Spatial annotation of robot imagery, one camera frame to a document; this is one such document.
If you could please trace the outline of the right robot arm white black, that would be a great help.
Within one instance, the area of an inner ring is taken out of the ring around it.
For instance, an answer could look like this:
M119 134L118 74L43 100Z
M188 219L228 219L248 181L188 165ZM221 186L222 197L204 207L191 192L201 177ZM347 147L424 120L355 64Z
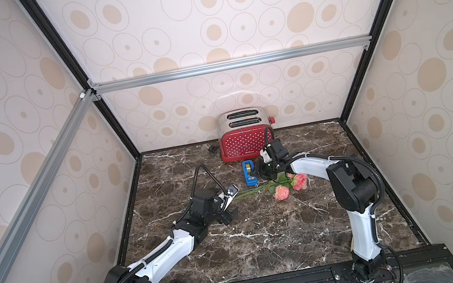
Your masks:
M348 214L352 231L354 276L362 283L372 283L386 265L385 247L377 233L376 209L384 201L385 182L374 167L351 156L326 156L311 153L289 155L279 139L260 151L258 171L271 178L287 172L328 180L339 205Z

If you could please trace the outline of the red polka dot toaster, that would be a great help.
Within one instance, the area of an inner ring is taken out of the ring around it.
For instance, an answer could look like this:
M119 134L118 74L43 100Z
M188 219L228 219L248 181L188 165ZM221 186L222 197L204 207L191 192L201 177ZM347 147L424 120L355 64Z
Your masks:
M219 116L219 145L224 162L256 158L268 140L273 139L275 117L263 108L242 108Z

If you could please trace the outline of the black toaster plug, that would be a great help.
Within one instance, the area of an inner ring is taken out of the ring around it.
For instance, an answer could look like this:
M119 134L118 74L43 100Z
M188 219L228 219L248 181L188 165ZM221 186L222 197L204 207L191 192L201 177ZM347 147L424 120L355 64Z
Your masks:
M215 153L220 149L219 147L220 147L219 145L211 145L211 146L209 146L208 151L210 153Z

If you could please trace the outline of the silver aluminium rail back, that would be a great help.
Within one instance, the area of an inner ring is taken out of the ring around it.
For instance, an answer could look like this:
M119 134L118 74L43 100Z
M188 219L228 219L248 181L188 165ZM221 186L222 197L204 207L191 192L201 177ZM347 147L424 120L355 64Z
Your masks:
M225 70L242 69L247 67L259 66L265 63L288 60L304 56L311 56L312 54L364 46L368 45L371 40L372 36L366 34L332 41L320 42L307 46L273 51L271 53L269 52L261 53L255 56L249 57L244 56L243 58L239 59L233 58L227 61L181 68L178 70L170 70L168 72L163 73L156 73L123 80L98 83L94 85L93 90L96 91L96 93L103 95L103 93L149 86L157 83L166 83L185 78L200 77L202 75L224 72Z

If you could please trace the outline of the silver aluminium rail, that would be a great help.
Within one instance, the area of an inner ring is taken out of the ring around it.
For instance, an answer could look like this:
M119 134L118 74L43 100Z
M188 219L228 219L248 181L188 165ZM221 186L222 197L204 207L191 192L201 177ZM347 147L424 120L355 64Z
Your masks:
M312 54L364 46L368 45L371 40L372 36L366 34L332 41L320 42L307 46L273 51L271 53L269 52L261 53L255 56L249 57L244 56L243 58L239 59L233 58L227 61L181 68L178 70L170 70L168 72L163 73L156 73L123 80L98 83L94 85L93 90L96 91L96 93L103 95L103 93L149 86L157 83L166 83L185 78L200 77L202 75L224 72L225 70L242 69L247 67L259 66L265 63L288 60L304 56L311 56Z
M86 89L83 92L83 97L78 99L45 157L16 215L8 225L0 242L0 283L5 283L43 200L53 184L67 151L70 149L80 123L89 106L92 105L95 96L94 89Z

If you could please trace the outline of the silver aluminium rail left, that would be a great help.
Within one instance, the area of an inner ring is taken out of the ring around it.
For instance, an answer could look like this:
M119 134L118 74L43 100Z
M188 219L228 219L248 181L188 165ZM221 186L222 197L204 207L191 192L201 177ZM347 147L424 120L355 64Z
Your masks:
M45 157L16 215L8 225L0 242L0 283L5 283L43 200L53 184L67 151L70 149L80 123L89 106L92 105L95 96L94 89L86 89L83 92L83 97L78 99Z

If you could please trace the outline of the black corner frame post right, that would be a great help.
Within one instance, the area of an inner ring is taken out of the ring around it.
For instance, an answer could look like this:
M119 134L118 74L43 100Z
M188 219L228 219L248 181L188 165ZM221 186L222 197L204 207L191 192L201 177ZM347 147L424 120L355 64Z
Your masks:
M372 27L370 28L370 43L364 48L364 51L362 52L356 73L353 78L353 82L350 86L347 100L344 104L342 114L340 115L339 121L343 125L348 122L349 117L351 116L352 108L355 105L357 96L359 94L360 88L362 87L362 83L365 79L365 75L374 55L375 48L378 44L378 41L380 40L385 22L389 17L393 3L394 0L380 0L379 2L379 6L373 20L374 22L372 24Z

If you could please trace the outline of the black corner frame post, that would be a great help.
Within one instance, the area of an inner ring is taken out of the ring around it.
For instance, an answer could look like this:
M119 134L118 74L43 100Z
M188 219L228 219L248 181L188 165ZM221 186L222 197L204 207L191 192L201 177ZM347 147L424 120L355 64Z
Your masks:
M347 100L344 104L342 114L340 115L339 121L343 125L348 122L349 117L351 116L352 108L355 105L357 96L359 94L360 88L362 87L362 83L365 79L365 75L374 55L375 48L378 44L378 41L380 40L385 22L389 17L393 3L394 0L380 0L379 2L379 6L373 20L374 22L372 24L372 27L370 28L370 43L364 48L364 51L362 52L356 73L353 78L353 82L350 86Z
M47 39L48 43L58 57L62 60L63 64L68 68L72 76L82 87L83 90L92 90L94 87L89 82L89 77L77 61L76 57L73 55L72 51L69 49L69 46L63 41L63 38L55 29L55 26L52 24L50 19L42 10L42 7L37 0L17 0L22 7L26 10L28 16L34 21L42 35ZM141 158L141 153L138 148L134 145L124 128L118 122L115 114L111 111L105 100L101 97L98 97L94 104L97 109L99 109L102 116L105 118L106 122L110 125L111 129L116 133L116 135L121 140L122 144L126 147L127 151L132 155L136 160Z

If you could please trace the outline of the black corner frame post left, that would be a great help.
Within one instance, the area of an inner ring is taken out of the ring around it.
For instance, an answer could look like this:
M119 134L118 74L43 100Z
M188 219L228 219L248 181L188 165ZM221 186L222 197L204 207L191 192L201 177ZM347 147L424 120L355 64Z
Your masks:
M48 43L58 57L62 60L63 64L68 68L72 76L82 87L83 90L92 90L94 87L89 82L89 77L77 61L76 57L73 55L72 51L69 49L69 46L63 41L63 38L55 29L55 26L52 24L50 19L42 10L42 7L37 0L17 0L22 7L26 10L28 16L34 21L42 35L47 39ZM127 151L132 155L136 160L141 158L141 153L138 148L134 145L124 128L118 122L115 114L111 111L105 100L101 97L98 97L94 104L97 109L99 109L102 116L105 118L106 122L110 125L111 129L116 133L116 135L121 140L122 144L126 147Z

